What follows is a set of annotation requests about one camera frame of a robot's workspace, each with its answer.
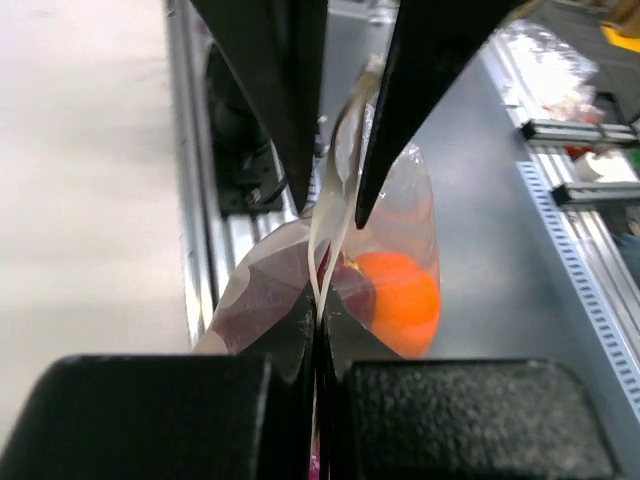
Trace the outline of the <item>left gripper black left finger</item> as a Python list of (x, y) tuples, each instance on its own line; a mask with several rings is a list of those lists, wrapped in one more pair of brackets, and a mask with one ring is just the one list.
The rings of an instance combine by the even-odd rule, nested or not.
[(304, 479), (312, 294), (236, 355), (83, 355), (36, 382), (5, 479)]

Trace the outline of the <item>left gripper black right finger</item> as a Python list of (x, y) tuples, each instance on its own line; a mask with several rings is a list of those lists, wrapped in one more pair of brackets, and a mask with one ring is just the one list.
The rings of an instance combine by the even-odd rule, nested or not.
[(336, 294), (319, 330), (323, 479), (612, 479), (586, 388), (541, 359), (405, 360)]

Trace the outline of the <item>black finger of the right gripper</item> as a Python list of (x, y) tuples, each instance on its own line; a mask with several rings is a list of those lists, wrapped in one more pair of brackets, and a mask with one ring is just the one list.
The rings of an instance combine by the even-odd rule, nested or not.
[(402, 1), (386, 56), (355, 207), (363, 228), (401, 153), (485, 41), (523, 5)]
[(312, 173), (328, 3), (203, 0), (193, 6), (275, 146), (294, 205), (303, 211)]

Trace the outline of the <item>orange fruit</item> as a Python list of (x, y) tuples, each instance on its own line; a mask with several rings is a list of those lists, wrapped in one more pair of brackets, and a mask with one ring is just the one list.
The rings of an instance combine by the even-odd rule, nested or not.
[(411, 257), (396, 252), (370, 252), (356, 258), (375, 290), (371, 330), (403, 357), (427, 354), (438, 330), (439, 285)]

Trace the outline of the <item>dark red apple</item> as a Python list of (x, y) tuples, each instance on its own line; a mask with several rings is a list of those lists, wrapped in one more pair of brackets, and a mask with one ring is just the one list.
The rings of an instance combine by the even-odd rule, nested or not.
[[(210, 329), (221, 337), (229, 352), (238, 353), (289, 312), (308, 282), (305, 241), (261, 259), (247, 257), (231, 275)], [(331, 283), (346, 310), (369, 326), (375, 290), (355, 263), (340, 255)]]

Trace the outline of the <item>clear zip top bag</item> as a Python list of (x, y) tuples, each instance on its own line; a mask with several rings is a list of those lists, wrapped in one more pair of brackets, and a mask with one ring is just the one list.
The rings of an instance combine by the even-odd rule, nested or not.
[(320, 196), (233, 271), (199, 354), (253, 373), (222, 413), (260, 479), (414, 479), (435, 462), (425, 355), (440, 320), (439, 258), (420, 150), (394, 161), (363, 229), (353, 222), (383, 61), (342, 107)]

